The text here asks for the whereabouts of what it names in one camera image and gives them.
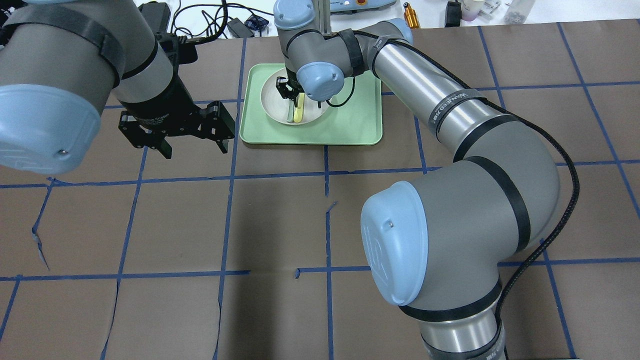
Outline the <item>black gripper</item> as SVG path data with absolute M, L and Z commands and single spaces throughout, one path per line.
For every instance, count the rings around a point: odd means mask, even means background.
M 122 105 L 125 110 L 120 114 L 120 132 L 133 146 L 154 148 L 165 159 L 173 156 L 166 137 L 194 136 L 214 141 L 223 154 L 229 152 L 229 141 L 235 137 L 235 121 L 224 103 L 215 100 L 199 107 L 178 75 L 154 98 Z
M 303 94 L 304 89 L 294 75 L 289 75 L 288 77 L 277 76 L 275 80 L 275 88 L 281 98 L 284 100 L 291 100 L 293 109 L 298 108 L 301 103 L 301 96 L 298 95 Z

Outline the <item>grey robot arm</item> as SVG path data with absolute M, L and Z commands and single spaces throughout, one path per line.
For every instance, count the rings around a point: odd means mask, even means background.
M 311 0 L 273 10 L 284 98 L 328 101 L 370 71 L 453 153 L 452 164 L 364 203 L 366 260 L 382 297 L 418 321 L 430 358 L 507 359 L 505 298 L 578 202 L 567 152 L 415 48 L 403 19 L 324 35 Z
M 135 148 L 169 159 L 167 137 L 235 135 L 220 101 L 199 107 L 178 74 L 178 39 L 131 0 L 25 0 L 1 27 L 0 152 L 4 167 L 64 174 L 83 161 L 110 95 Z

